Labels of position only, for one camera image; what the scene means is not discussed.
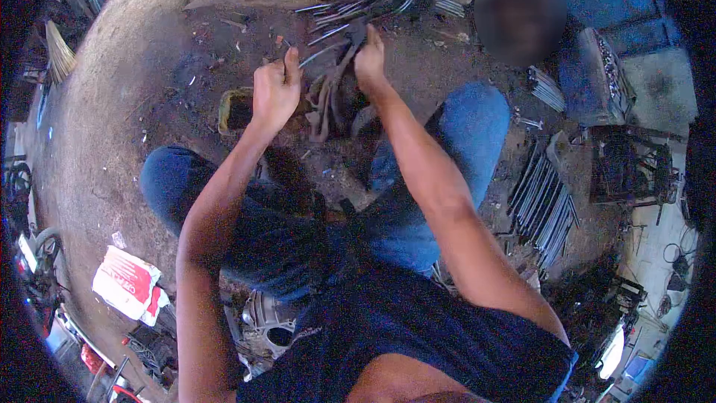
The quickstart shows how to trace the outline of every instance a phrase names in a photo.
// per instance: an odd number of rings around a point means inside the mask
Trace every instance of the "dark t-shirt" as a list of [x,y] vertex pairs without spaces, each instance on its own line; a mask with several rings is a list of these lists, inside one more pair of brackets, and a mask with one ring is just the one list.
[[475,307],[385,263],[318,296],[271,371],[239,402],[343,402],[376,356],[397,353],[445,372],[492,402],[555,401],[577,353],[533,322]]

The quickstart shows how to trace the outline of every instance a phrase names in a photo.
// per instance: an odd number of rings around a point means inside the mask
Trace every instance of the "knee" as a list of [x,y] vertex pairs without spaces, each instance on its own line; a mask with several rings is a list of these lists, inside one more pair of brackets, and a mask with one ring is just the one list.
[[476,81],[450,93],[445,100],[447,112],[469,112],[490,116],[495,122],[510,120],[510,106],[494,85]]
[[148,204],[153,205],[176,185],[191,161],[191,152],[181,147],[160,147],[152,151],[139,174],[139,189]]

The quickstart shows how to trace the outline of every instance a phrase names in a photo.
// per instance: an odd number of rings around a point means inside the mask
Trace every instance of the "man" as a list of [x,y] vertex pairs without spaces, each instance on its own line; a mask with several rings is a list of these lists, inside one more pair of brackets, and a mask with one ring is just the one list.
[[[380,146],[372,165],[374,185],[387,190],[346,227],[272,209],[282,191],[251,178],[299,103],[296,49],[255,72],[253,118],[218,169],[177,147],[148,157],[142,192],[179,236],[182,401],[542,402],[559,395],[577,355],[549,304],[509,265],[475,212],[507,132],[504,97],[482,84],[450,94],[431,125],[434,139],[384,76],[383,51],[369,25],[355,72],[392,146]],[[428,279],[439,254],[460,299]],[[291,349],[248,383],[236,380],[221,268],[305,305]]]

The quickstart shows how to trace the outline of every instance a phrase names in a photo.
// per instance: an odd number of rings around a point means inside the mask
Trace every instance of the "blue jeans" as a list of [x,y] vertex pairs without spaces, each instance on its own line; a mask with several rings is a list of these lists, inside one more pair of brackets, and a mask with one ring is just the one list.
[[[509,120],[509,106],[496,88],[470,83],[448,95],[427,125],[462,172],[475,207],[492,180]],[[149,207],[176,236],[216,168],[180,147],[158,148],[147,158],[139,185]],[[291,198],[280,186],[251,182],[223,272],[281,300],[335,284],[347,265],[364,255],[429,277],[440,249],[387,142],[377,148],[370,179],[381,195],[344,225],[288,215],[281,209]]]

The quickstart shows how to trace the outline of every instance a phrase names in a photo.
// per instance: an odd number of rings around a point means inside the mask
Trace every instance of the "wrench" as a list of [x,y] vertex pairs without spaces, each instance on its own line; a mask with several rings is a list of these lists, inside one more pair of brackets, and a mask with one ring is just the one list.
[[539,122],[536,122],[536,121],[534,121],[534,120],[524,119],[524,118],[522,118],[522,117],[517,117],[517,119],[515,119],[515,121],[516,121],[517,123],[524,123],[525,125],[537,126],[537,128],[540,129],[540,130],[542,130],[542,127],[543,127],[543,125],[544,125],[544,122],[541,121],[541,120],[540,120]]

